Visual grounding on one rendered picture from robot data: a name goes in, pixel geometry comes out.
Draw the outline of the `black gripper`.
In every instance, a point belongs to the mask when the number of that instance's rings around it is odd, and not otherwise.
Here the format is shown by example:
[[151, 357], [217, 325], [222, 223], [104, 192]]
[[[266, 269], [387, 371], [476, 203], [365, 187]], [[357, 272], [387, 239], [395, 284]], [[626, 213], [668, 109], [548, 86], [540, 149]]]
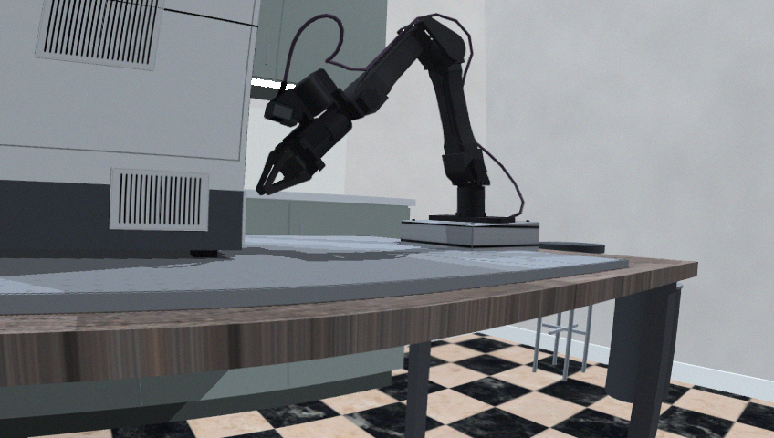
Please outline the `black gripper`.
[[[317, 170], [321, 171], [326, 166], [321, 157], [334, 146], [334, 141], [329, 140], [329, 137], [331, 137], [331, 134], [314, 149], [303, 136], [280, 142], [268, 154], [267, 162], [256, 187], [259, 195], [270, 195], [309, 181]], [[270, 172], [273, 165], [274, 167]], [[284, 178], [279, 182], [273, 183], [279, 171], [284, 175]]]

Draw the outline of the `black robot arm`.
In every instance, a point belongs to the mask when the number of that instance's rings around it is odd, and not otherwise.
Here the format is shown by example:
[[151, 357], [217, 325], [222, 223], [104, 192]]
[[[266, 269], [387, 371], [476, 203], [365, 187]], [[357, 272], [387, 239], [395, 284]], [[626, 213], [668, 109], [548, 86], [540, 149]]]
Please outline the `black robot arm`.
[[482, 185], [490, 185], [490, 181], [465, 102], [461, 65], [465, 63], [464, 56], [463, 38], [427, 16], [408, 28], [344, 91], [320, 68], [268, 102], [264, 117], [290, 128], [299, 123], [282, 141], [303, 136], [314, 149], [331, 134], [329, 140], [335, 145], [352, 129], [351, 120], [378, 111], [395, 82], [418, 58], [434, 85], [444, 133], [445, 174], [458, 187], [457, 213], [429, 215], [429, 220], [515, 223], [515, 217], [486, 216], [485, 213], [485, 186]]

